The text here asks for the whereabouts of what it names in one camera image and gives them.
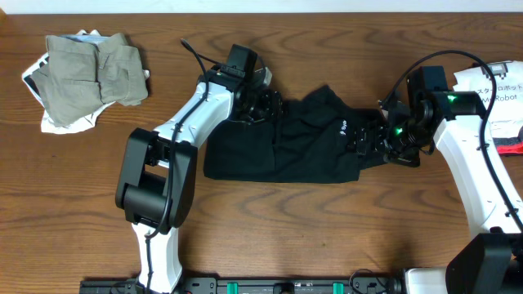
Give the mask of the black t-shirt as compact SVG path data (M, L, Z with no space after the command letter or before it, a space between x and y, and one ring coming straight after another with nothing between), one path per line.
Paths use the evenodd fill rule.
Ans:
M355 131L379 118L376 109L354 109L328 86L302 100L287 100L274 122L225 121L207 140L203 173L214 180L337 184L385 163L382 154L356 153Z

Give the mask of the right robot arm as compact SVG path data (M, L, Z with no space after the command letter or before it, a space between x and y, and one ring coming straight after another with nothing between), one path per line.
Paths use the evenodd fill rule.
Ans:
M378 277L380 293L520 293L522 201L494 147L487 110L473 91L416 90L409 103L387 97L385 122L370 137L386 162L418 167L438 150L452 173L471 233L445 267Z

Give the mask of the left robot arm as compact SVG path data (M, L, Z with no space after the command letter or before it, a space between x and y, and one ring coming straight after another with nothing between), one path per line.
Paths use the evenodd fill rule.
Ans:
M127 139L116 206L136 235L140 293L172 293L181 281L178 230L194 199L198 152L221 123L261 123L277 114L271 71L223 65L199 77L194 94L164 124Z

